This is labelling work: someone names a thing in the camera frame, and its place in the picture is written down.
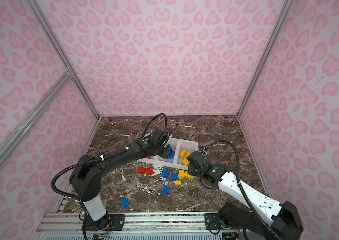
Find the long yellow brick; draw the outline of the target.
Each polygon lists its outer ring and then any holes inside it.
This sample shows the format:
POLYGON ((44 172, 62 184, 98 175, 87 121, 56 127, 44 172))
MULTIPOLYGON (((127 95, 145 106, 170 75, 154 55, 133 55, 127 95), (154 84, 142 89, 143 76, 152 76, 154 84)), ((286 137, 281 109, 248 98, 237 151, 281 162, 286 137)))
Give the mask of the long yellow brick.
POLYGON ((189 165, 189 160, 186 159, 186 158, 184 158, 184 159, 182 160, 182 164, 185 165, 185 166, 188 166, 188 165, 189 165))

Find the blue studded brick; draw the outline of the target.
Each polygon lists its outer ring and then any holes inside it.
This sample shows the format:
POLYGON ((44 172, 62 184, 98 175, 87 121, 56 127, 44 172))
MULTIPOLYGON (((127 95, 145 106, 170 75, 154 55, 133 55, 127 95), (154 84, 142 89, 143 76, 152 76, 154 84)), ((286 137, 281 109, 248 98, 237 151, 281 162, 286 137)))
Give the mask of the blue studded brick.
POLYGON ((168 157, 167 157, 167 159, 173 159, 174 158, 174 154, 175 154, 175 152, 173 150, 171 150, 169 155, 168 155, 168 157))

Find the lone yellow brick front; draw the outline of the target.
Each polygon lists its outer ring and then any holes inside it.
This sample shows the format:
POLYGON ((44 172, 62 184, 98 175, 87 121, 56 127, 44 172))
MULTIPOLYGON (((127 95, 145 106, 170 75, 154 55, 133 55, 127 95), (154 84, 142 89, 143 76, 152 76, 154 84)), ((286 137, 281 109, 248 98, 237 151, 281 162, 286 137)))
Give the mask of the lone yellow brick front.
POLYGON ((187 154, 187 150, 183 150, 182 152, 179 153, 179 157, 185 158, 186 154, 187 154))

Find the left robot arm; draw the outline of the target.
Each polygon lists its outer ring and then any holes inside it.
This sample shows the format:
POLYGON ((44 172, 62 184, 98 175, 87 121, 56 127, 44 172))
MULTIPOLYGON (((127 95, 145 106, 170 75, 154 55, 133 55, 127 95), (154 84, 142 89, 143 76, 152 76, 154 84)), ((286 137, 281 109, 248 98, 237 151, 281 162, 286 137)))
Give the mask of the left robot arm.
POLYGON ((152 135, 136 139, 121 150, 98 157, 85 155, 80 158, 81 165, 74 168, 70 184, 78 194, 78 202, 84 212, 93 222, 104 220, 108 214, 100 196, 102 177, 129 162, 153 156, 166 158, 171 151, 168 146, 171 137, 170 130, 156 130, 152 135))

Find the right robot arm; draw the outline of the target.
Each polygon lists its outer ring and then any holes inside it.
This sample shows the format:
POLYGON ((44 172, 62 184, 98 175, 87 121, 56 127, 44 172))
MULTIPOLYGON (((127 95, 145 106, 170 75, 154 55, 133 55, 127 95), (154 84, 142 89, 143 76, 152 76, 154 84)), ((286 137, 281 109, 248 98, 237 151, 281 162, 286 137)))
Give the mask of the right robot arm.
POLYGON ((187 157, 187 173, 199 177, 207 187, 219 189, 245 205, 243 210, 226 203, 216 214, 206 214, 208 230, 249 230, 266 240, 298 240, 303 225, 294 204, 281 203, 255 190, 228 168, 212 165, 205 156, 195 151, 187 157))

